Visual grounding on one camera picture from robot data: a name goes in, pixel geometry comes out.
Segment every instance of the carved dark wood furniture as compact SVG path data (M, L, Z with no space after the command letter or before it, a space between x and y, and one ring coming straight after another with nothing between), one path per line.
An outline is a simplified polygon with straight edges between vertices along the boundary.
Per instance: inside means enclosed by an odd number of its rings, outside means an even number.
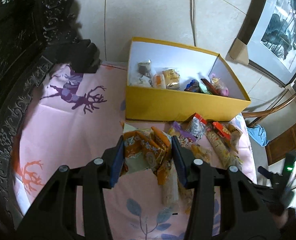
M14 228L9 203L12 143L33 87L56 63L71 63L77 73L95 73L100 63L97 47L80 40L70 27L73 1L0 0L0 230L8 233Z

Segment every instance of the open cardboard box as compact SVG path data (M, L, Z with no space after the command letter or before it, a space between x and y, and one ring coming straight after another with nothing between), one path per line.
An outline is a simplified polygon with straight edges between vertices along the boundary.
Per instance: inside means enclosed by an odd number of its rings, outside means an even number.
M137 70L137 64L149 59L157 70L176 69L180 74L182 91L130 86L130 75ZM228 97L183 91L192 79L209 79L211 73L226 84ZM230 121L250 103L245 89L219 53L168 41L132 39L126 86L126 120L185 122L198 113L207 120Z

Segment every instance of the white cable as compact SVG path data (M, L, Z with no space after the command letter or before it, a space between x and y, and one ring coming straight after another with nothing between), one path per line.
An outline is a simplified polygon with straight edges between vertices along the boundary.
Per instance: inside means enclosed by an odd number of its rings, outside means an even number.
M197 47L197 30L196 30L196 0L190 0L190 12L191 12L191 27L193 44Z

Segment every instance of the metal bolt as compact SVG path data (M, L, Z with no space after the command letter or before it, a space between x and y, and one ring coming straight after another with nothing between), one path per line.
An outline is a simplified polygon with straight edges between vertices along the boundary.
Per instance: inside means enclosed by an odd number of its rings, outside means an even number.
M237 172L238 168L236 166L232 165L232 166L229 167L229 170L232 171L232 172Z
M102 158L96 158L94 159L94 164L101 165L104 163L104 160Z
M60 167L59 167L59 171L60 172L66 172L68 170L68 166L67 165L61 165Z
M202 159L194 159L193 160L193 163L195 164L195 165L202 165L204 162L203 162L203 160Z

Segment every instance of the orange deer print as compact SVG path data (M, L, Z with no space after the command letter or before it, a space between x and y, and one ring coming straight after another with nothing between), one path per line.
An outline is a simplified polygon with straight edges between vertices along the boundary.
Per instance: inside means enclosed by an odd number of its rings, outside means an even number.
M21 175L21 177L22 177L25 190L29 195L31 195L32 191L37 191L37 189L35 189L31 184L35 184L38 186L45 185L45 184L41 183L41 177L38 176L36 172L27 170L27 168L32 165L38 165L42 169L43 163L41 163L41 160L27 162L27 164L23 168L20 169L20 173L19 173L19 175Z

